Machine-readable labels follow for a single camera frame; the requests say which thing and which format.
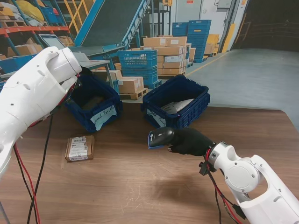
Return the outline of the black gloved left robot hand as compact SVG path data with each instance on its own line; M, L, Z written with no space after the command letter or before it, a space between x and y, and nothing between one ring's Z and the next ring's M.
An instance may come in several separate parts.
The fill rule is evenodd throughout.
M86 67L81 67L82 71L78 73L78 77L82 76L92 76L93 73Z

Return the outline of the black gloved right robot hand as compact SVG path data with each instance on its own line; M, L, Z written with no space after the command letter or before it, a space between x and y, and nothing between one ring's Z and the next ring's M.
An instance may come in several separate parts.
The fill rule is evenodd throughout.
M172 153L204 156L216 143L193 128L175 129L170 142L169 151Z

